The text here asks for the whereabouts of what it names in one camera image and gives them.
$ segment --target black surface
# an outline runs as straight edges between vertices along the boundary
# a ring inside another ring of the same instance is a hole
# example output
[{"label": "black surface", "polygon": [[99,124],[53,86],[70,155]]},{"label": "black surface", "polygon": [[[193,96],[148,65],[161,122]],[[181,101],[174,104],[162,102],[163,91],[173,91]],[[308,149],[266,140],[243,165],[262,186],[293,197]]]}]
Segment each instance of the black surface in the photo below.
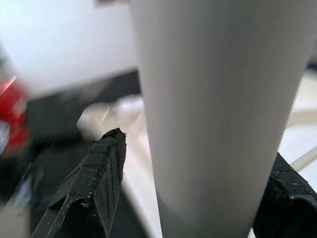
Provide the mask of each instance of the black surface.
[{"label": "black surface", "polygon": [[125,134],[119,128],[107,132],[62,181],[32,237],[60,237],[61,226],[68,226],[70,238],[110,237],[125,155]]},{"label": "black surface", "polygon": [[253,224],[257,238],[317,237],[317,194],[277,154]]},{"label": "black surface", "polygon": [[15,192],[23,172],[17,165],[21,164],[17,157],[11,156],[0,161],[0,201],[7,203]]},{"label": "black surface", "polygon": [[[32,140],[38,143],[50,141],[51,138],[65,137],[80,141],[70,143],[66,140],[58,146],[42,150],[37,155],[37,167],[44,168],[45,180],[41,206],[38,210],[31,211],[31,234],[44,214],[42,208],[48,205],[61,181],[85,157],[91,146],[91,142],[82,140],[76,127],[82,111],[92,103],[115,102],[120,97],[131,94],[140,94],[137,71],[100,80],[91,85],[50,95],[29,103],[27,115]],[[119,199],[111,237],[145,237],[134,212],[123,196]]]},{"label": "black surface", "polygon": [[317,70],[317,62],[316,61],[309,62],[307,65],[307,68],[312,70]]}]

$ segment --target blurry background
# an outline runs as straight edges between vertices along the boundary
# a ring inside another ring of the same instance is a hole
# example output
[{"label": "blurry background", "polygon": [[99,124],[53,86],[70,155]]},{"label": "blurry background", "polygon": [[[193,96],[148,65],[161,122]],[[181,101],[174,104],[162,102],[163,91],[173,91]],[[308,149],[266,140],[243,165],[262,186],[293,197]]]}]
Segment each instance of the blurry background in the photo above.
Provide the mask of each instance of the blurry background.
[{"label": "blurry background", "polygon": [[127,4],[1,0],[0,58],[32,97],[136,67]]},{"label": "blurry background", "polygon": [[[315,62],[317,50],[311,68],[316,67]],[[27,89],[32,111],[47,114],[42,118],[38,113],[30,113],[32,131],[42,134],[63,131],[66,127],[75,130],[76,121],[90,103],[114,102],[125,95],[139,94],[129,5],[97,0],[0,0],[0,78],[13,75]],[[313,92],[307,93],[307,85]],[[316,71],[307,69],[301,84],[303,90],[292,112],[317,109],[317,97],[311,96],[317,93],[316,85]],[[87,100],[74,107],[78,98]],[[50,121],[48,118],[54,114],[58,120]],[[297,126],[296,123],[287,127],[279,149],[289,163],[317,146],[317,124]],[[81,160],[80,156],[73,158],[69,168],[61,169],[63,156],[59,154],[59,161],[49,157],[55,167],[48,175],[55,180],[47,184],[56,186]],[[298,172],[317,189],[317,162],[312,160]],[[121,217],[131,213],[127,202],[122,201],[120,207]],[[2,204],[1,209],[0,237],[28,237],[30,211],[17,215],[13,201]],[[39,219],[41,214],[33,217]],[[132,216],[125,218],[130,227],[136,227]],[[122,221],[114,226],[120,229],[120,224]]]}]

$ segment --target red object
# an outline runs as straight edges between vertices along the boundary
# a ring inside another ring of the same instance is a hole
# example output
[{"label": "red object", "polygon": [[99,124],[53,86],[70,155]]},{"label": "red object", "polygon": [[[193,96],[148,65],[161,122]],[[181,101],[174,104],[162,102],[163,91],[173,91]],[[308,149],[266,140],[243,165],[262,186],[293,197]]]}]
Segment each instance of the red object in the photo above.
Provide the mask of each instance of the red object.
[{"label": "red object", "polygon": [[26,106],[28,95],[16,77],[0,81],[0,120],[9,123],[10,136],[6,151],[18,150],[28,140]]}]

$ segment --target white pipe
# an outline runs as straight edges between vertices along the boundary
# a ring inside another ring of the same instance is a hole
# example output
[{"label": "white pipe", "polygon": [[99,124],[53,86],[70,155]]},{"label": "white pipe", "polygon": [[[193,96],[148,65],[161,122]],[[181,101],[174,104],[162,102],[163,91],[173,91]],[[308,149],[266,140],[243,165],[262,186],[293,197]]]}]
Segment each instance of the white pipe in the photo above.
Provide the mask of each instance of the white pipe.
[{"label": "white pipe", "polygon": [[132,0],[163,236],[244,238],[317,30],[316,0]]},{"label": "white pipe", "polygon": [[312,148],[310,151],[299,157],[297,160],[291,163],[292,168],[300,172],[306,168],[309,164],[314,162],[317,159],[317,146]]},{"label": "white pipe", "polygon": [[304,126],[317,124],[317,110],[299,111],[289,115],[286,128],[291,126]]}]

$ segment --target gray tube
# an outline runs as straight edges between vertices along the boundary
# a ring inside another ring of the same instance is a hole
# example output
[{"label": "gray tube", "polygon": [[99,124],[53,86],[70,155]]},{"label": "gray tube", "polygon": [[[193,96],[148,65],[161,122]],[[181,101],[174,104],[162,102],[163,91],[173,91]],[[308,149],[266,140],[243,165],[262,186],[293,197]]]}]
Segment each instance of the gray tube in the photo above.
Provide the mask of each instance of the gray tube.
[{"label": "gray tube", "polygon": [[247,236],[316,13],[316,0],[132,0],[165,238]]}]

